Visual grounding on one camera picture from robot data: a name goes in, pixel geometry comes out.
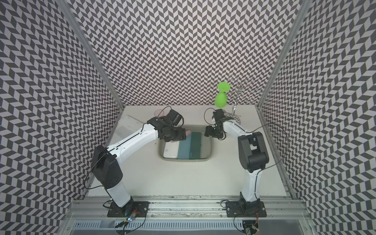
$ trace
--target black cable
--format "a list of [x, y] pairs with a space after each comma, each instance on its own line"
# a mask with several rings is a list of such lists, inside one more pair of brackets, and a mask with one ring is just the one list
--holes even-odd
[[105, 206], [105, 204], [106, 204], [106, 203], [108, 203], [108, 202], [112, 202], [112, 200], [108, 200], [108, 201], [106, 201], [105, 203], [103, 203], [103, 205], [102, 205], [102, 206], [103, 206], [104, 208], [110, 209], [110, 207], [109, 207], [109, 206]]
[[130, 231], [130, 232], [127, 232], [126, 234], [129, 234], [129, 233], [131, 233], [131, 232], [133, 232], [133, 231], [136, 231], [137, 229], [141, 228], [141, 227], [144, 225], [145, 221], [146, 221], [146, 214], [145, 214], [144, 222], [143, 222], [138, 228], [136, 228], [136, 229], [134, 229], [134, 230], [132, 230], [132, 231]]
[[183, 116], [182, 116], [182, 120], [183, 120], [183, 123], [182, 123], [182, 125], [179, 126], [179, 127], [182, 127], [182, 126], [184, 125], [184, 117], [183, 117]]
[[99, 185], [99, 186], [95, 186], [95, 187], [92, 187], [92, 188], [86, 188], [86, 189], [93, 189], [93, 188], [99, 188], [99, 187], [103, 187], [103, 185]]
[[223, 139], [218, 138], [219, 140], [224, 140], [224, 139], [226, 139], [226, 137], [227, 137], [226, 132], [223, 132], [223, 133], [224, 133], [224, 138], [223, 138]]
[[226, 207], [223, 207], [223, 206], [222, 206], [222, 202], [229, 202], [229, 201], [230, 201], [230, 200], [224, 199], [224, 200], [222, 200], [222, 201], [219, 203], [219, 205], [221, 205], [222, 208], [226, 208]]
[[239, 125], [237, 125], [240, 129], [242, 129], [245, 133], [253, 133], [253, 132], [255, 132], [256, 130], [258, 130], [258, 129], [260, 129], [261, 127], [264, 127], [264, 126], [267, 126], [267, 125], [276, 125], [277, 127], [279, 127], [279, 128], [281, 128], [281, 130], [286, 134], [286, 139], [287, 139], [287, 135], [288, 135], [288, 133], [282, 128], [282, 126], [280, 126], [279, 124], [277, 124], [277, 123], [268, 123], [268, 124], [265, 124], [265, 125], [262, 125], [262, 126], [260, 126], [260, 127], [258, 127], [258, 128], [256, 128], [255, 130], [253, 130], [253, 131], [245, 131], [243, 128], [241, 128]]
[[122, 234], [125, 234], [125, 226], [127, 226], [127, 225], [124, 223], [124, 226], [123, 226], [123, 233], [122, 233]]
[[160, 114], [163, 112], [163, 110], [165, 110], [165, 108], [167, 108], [167, 107], [170, 107], [170, 109], [172, 109], [171, 106], [166, 106], [166, 107], [164, 107], [164, 109], [162, 109], [162, 111], [158, 114], [157, 117], [159, 117], [159, 115], [160, 115]]
[[204, 120], [205, 120], [205, 122], [207, 123], [207, 124], [209, 124], [209, 125], [214, 125], [214, 124], [210, 124], [210, 123], [208, 123], [207, 121], [206, 121], [206, 119], [205, 119], [205, 113], [206, 113], [206, 111], [208, 111], [208, 109], [213, 109], [213, 108], [207, 108], [206, 110], [205, 110], [205, 112], [204, 112]]
[[140, 132], [142, 132], [142, 130], [144, 129], [144, 125], [145, 125], [146, 123], [144, 123], [143, 125], [142, 125], [142, 128], [141, 128], [141, 131]]
[[246, 229], [244, 229], [244, 231], [242, 232], [241, 230], [238, 229], [238, 227], [235, 225], [235, 218], [238, 216], [238, 215], [244, 215], [244, 216], [250, 216], [250, 215], [256, 215], [261, 209], [261, 203], [260, 203], [260, 207], [258, 208], [257, 211], [255, 211], [253, 214], [237, 214], [234, 216], [234, 220], [233, 220], [233, 224], [234, 224], [234, 227], [241, 233], [244, 233], [246, 234]]
[[235, 227], [239, 232], [246, 234], [246, 230], [242, 231], [242, 230], [238, 229], [238, 227], [235, 225], [235, 218], [236, 218], [238, 215], [242, 215], [242, 214], [237, 214], [237, 215], [234, 216], [234, 220], [233, 220], [234, 227]]
[[257, 198], [257, 196], [256, 196], [256, 185], [257, 185], [257, 176], [258, 176], [258, 174], [259, 174], [260, 172], [262, 172], [263, 170], [266, 170], [266, 169], [268, 169], [268, 168], [270, 168], [270, 167], [273, 167], [273, 166], [277, 165], [279, 162], [282, 161], [282, 159], [283, 159], [283, 158], [281, 158], [279, 161], [277, 161], [277, 162], [274, 163], [273, 165], [271, 165], [271, 166], [269, 166], [269, 167], [267, 167], [267, 168], [261, 169], [261, 171], [257, 172], [257, 174], [256, 174], [256, 179], [255, 179], [255, 181], [256, 181], [256, 183], [255, 183], [255, 197], [256, 197], [256, 199], [259, 199], [259, 198]]
[[89, 190], [89, 189], [93, 189], [93, 188], [102, 187], [102, 185], [99, 185], [99, 186], [96, 186], [96, 187], [93, 187], [93, 188], [88, 188], [88, 187], [86, 187], [86, 185], [85, 185], [86, 181], [88, 180], [89, 174], [93, 171], [95, 165], [96, 165], [96, 164], [102, 159], [102, 157], [100, 157], [100, 158], [98, 159], [98, 161], [97, 161], [97, 162], [91, 167], [89, 173], [86, 175], [85, 181], [83, 182], [83, 186], [84, 186], [86, 189], [88, 189], [88, 190]]

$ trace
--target chevron patterned wall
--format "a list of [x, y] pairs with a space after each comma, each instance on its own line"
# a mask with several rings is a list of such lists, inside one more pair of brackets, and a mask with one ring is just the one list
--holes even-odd
[[262, 107], [320, 234], [376, 234], [375, 9], [313, 2]]
[[302, 2], [67, 1], [126, 105], [213, 104], [220, 81], [263, 88]]
[[54, 233], [119, 107], [49, 0], [0, 1], [0, 87], [0, 234]]

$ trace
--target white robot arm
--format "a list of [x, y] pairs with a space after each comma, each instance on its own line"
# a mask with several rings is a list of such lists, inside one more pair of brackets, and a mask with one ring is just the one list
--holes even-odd
[[[245, 171], [245, 182], [240, 193], [240, 206], [243, 202], [243, 209], [247, 209], [247, 204], [258, 201], [258, 185], [261, 169], [269, 161], [262, 134], [250, 133], [234, 120], [225, 117], [221, 109], [213, 112], [216, 124], [207, 126], [205, 136], [216, 138], [223, 137], [224, 132], [238, 139], [239, 160]], [[95, 148], [92, 159], [93, 173], [104, 186], [107, 193], [112, 197], [114, 203], [120, 209], [122, 215], [130, 213], [133, 200], [126, 191], [122, 181], [123, 173], [120, 165], [135, 151], [145, 144], [157, 138], [166, 142], [174, 140], [185, 140], [185, 129], [176, 127], [179, 121], [184, 118], [174, 110], [163, 117], [154, 117], [146, 122], [143, 127], [128, 136], [127, 138], [104, 148]], [[250, 144], [257, 147], [250, 149]]]
[[[98, 146], [92, 159], [93, 173], [119, 208], [131, 201], [131, 196], [122, 181], [120, 165], [145, 144], [160, 138], [167, 141], [185, 140], [185, 129], [176, 127], [184, 118], [175, 110], [163, 117], [153, 117], [143, 127], [125, 139], [104, 148]], [[126, 215], [130, 208], [124, 208]]]
[[222, 139], [226, 133], [238, 140], [239, 161], [244, 171], [243, 188], [240, 192], [239, 206], [242, 214], [249, 214], [260, 203], [259, 185], [262, 170], [269, 162], [269, 155], [262, 133], [249, 132], [235, 122], [232, 117], [226, 117], [222, 109], [213, 112], [214, 125], [207, 126], [205, 136]]

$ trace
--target black and white patterned wall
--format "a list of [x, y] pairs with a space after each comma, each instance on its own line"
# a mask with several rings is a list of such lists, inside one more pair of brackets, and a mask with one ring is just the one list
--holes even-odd
[[67, 1], [126, 105], [213, 104], [232, 76], [263, 88], [302, 2]]
[[376, 1], [314, 1], [263, 113], [320, 234], [376, 234]]
[[0, 31], [0, 234], [54, 233], [120, 110], [54, 2], [1, 0]]

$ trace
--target black mounting plate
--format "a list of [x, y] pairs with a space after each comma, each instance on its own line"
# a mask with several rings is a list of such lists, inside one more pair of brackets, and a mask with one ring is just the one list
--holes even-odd
[[[241, 217], [257, 217], [256, 213], [259, 214], [259, 217], [266, 217], [266, 210], [263, 209], [265, 208], [264, 203], [260, 202], [259, 206], [246, 211], [246, 215], [242, 215]], [[241, 214], [239, 202], [226, 202], [226, 213], [229, 218], [234, 218], [236, 215], [239, 217], [238, 214]]]
[[[146, 217], [147, 211], [149, 210], [150, 202], [133, 202], [132, 208], [137, 208], [137, 211], [141, 213], [137, 218]], [[125, 218], [122, 209], [116, 205], [115, 202], [111, 202], [110, 209], [108, 210], [107, 217], [110, 218]]]

